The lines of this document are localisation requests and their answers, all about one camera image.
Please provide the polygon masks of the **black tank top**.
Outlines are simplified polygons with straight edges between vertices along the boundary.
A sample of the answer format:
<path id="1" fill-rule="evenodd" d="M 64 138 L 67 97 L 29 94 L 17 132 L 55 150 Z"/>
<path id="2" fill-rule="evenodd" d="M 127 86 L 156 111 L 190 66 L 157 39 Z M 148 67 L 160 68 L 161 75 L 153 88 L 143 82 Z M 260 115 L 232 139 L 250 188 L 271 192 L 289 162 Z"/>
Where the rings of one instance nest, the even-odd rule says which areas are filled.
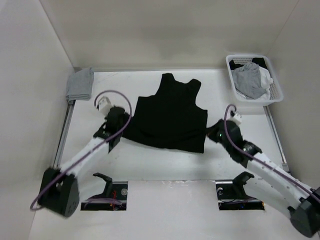
<path id="1" fill-rule="evenodd" d="M 204 153 L 208 112 L 196 105 L 201 82 L 162 74 L 154 95 L 140 96 L 123 137 L 159 149 Z"/>

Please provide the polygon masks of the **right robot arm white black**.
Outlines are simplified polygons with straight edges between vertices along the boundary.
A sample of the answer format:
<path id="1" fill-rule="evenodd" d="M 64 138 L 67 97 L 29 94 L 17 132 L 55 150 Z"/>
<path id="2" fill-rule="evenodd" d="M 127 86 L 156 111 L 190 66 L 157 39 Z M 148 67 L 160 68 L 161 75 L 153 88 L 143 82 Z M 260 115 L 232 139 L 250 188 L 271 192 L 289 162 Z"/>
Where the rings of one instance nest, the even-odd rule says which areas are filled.
<path id="1" fill-rule="evenodd" d="M 258 199 L 282 213 L 303 236 L 320 230 L 320 189 L 294 178 L 272 162 L 254 143 L 243 139 L 239 126 L 220 119 L 206 130 L 207 137 L 221 144 L 233 161 L 246 171 L 233 179 L 238 198 Z"/>

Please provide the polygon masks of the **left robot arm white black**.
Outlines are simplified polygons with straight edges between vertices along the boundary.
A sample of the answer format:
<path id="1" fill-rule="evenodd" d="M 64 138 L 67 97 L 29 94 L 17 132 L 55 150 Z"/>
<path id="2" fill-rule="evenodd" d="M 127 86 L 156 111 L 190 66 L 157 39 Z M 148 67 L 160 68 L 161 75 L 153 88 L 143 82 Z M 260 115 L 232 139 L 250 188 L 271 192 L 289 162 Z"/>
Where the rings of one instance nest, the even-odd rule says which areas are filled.
<path id="1" fill-rule="evenodd" d="M 83 201 L 79 179 L 120 142 L 131 118 L 132 113 L 127 113 L 124 108 L 111 107 L 104 118 L 104 123 L 80 152 L 61 167 L 47 168 L 43 173 L 39 194 L 35 200 L 40 208 L 50 210 L 64 218 L 70 217 Z"/>

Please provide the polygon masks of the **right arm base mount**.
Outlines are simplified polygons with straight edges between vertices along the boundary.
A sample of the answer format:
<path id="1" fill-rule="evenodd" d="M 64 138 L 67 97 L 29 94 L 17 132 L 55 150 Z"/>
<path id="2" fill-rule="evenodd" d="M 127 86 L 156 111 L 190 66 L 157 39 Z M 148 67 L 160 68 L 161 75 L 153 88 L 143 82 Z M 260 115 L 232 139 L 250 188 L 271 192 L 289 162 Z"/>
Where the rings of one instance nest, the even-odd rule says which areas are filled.
<path id="1" fill-rule="evenodd" d="M 264 211 L 262 201 L 238 191 L 231 180 L 215 182 L 218 208 L 220 211 Z"/>

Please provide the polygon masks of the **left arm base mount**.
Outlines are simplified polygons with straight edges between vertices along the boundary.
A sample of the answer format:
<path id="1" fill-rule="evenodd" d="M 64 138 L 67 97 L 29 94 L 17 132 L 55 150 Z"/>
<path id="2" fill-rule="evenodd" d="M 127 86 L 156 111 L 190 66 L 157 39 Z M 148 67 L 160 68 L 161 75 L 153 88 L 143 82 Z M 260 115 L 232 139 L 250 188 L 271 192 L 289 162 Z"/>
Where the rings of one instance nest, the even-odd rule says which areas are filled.
<path id="1" fill-rule="evenodd" d="M 127 210 L 128 182 L 90 184 L 80 193 L 81 211 L 116 212 Z"/>

